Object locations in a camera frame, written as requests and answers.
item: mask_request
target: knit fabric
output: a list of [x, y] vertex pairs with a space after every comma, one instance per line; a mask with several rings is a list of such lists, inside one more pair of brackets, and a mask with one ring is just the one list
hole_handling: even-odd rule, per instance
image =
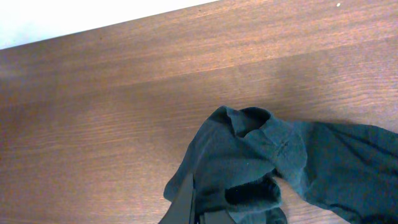
[[368, 125], [287, 122], [260, 108], [218, 108], [201, 126], [164, 197], [192, 173], [195, 212], [236, 223], [287, 223], [284, 178], [308, 203], [350, 223], [398, 222], [398, 134]]

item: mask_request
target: white wall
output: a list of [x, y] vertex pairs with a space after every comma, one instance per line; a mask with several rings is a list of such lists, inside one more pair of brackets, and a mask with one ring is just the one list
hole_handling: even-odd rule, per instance
[[4, 0], [0, 49], [216, 0]]

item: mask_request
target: clothing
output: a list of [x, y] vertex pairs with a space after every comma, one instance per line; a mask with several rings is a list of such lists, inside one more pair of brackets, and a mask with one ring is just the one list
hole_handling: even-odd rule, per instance
[[287, 223], [274, 175], [350, 223], [398, 223], [398, 134], [375, 126], [287, 122], [260, 108], [222, 106], [197, 132], [164, 197], [172, 201], [190, 173], [195, 212], [227, 210], [240, 224]]

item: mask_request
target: folded cloth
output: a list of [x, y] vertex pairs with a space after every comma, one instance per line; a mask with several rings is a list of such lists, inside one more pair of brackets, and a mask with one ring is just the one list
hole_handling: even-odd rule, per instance
[[191, 173], [197, 214], [287, 223], [278, 173], [305, 201], [351, 223], [398, 223], [398, 134], [375, 126], [287, 122], [260, 108], [222, 106], [188, 146], [164, 197], [172, 201]]

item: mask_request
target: wood grain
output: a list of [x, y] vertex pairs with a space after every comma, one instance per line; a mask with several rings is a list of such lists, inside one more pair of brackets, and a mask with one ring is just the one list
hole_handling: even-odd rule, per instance
[[[219, 105], [398, 132], [396, 1], [220, 1], [0, 51], [0, 223], [157, 223]], [[291, 223], [344, 223], [280, 181]]]

